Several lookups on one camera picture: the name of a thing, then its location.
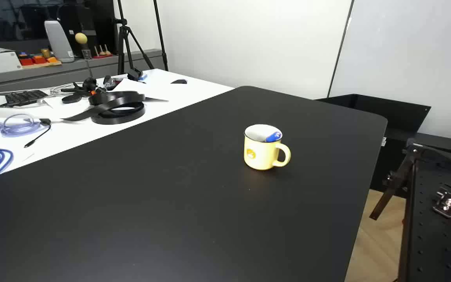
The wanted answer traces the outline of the black perforated side table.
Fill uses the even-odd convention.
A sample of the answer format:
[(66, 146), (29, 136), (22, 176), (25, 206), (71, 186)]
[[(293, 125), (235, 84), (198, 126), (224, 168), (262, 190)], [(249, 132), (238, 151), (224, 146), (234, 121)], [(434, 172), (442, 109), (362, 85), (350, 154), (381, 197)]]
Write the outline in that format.
[(408, 142), (414, 159), (398, 282), (451, 282), (451, 220), (433, 211), (439, 190), (451, 193), (451, 154)]

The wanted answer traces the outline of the yellow ball microphone stand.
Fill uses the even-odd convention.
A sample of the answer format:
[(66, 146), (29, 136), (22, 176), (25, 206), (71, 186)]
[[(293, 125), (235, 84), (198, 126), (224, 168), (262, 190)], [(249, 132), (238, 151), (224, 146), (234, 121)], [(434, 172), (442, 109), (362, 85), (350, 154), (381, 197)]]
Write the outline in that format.
[[(83, 56), (85, 62), (90, 62), (91, 60), (91, 51), (88, 48), (88, 37), (85, 34), (76, 34), (74, 38), (76, 38), (76, 43), (82, 48), (82, 56)], [(83, 82), (83, 89), (87, 92), (94, 92), (98, 89), (98, 82), (93, 78), (91, 70), (88, 71), (88, 78)]]

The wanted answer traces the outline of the black keyboard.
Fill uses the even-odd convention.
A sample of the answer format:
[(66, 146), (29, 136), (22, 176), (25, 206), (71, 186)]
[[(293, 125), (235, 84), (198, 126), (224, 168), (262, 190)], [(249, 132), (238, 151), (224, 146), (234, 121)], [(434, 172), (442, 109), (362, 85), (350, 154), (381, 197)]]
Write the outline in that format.
[(24, 107), (40, 103), (46, 98), (46, 93), (35, 90), (35, 92), (21, 92), (21, 93), (8, 93), (5, 96), (8, 107)]

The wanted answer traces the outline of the black computer mouse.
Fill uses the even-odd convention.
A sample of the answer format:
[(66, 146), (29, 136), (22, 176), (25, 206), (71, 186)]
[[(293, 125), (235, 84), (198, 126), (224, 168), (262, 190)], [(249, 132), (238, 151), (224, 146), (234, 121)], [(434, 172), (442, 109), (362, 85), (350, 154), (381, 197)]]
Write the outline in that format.
[(171, 82), (171, 85), (187, 85), (188, 82), (185, 79), (177, 79), (174, 82)]

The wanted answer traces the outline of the black storage bin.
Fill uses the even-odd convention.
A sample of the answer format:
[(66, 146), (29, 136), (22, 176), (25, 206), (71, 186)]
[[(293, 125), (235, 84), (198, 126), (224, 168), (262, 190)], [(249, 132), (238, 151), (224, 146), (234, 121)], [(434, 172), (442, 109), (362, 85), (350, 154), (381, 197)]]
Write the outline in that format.
[(383, 143), (372, 183), (373, 190), (384, 192), (384, 181), (392, 172), (397, 172), (401, 165), (404, 159), (403, 150), (408, 140), (414, 139), (419, 134), (431, 107), (364, 95), (334, 96), (328, 98), (326, 103), (375, 114), (387, 120), (386, 142)]

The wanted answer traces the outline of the yellow enamel mug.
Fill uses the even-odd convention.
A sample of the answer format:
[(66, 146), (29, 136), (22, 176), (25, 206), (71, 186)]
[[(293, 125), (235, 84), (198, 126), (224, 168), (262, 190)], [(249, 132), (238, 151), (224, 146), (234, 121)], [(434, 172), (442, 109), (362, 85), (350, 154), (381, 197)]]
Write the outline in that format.
[(292, 150), (282, 143), (267, 143), (267, 137), (281, 129), (270, 125), (253, 125), (245, 131), (245, 164), (257, 172), (284, 168), (292, 161)]

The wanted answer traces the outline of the blue marker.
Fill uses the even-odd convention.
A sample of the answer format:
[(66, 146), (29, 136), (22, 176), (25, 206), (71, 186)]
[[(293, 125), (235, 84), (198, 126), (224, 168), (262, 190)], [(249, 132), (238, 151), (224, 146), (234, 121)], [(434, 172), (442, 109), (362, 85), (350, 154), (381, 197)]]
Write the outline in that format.
[(267, 137), (267, 143), (274, 143), (274, 142), (279, 142), (279, 140), (282, 140), (282, 132), (274, 132), (274, 134), (271, 134), (270, 137)]

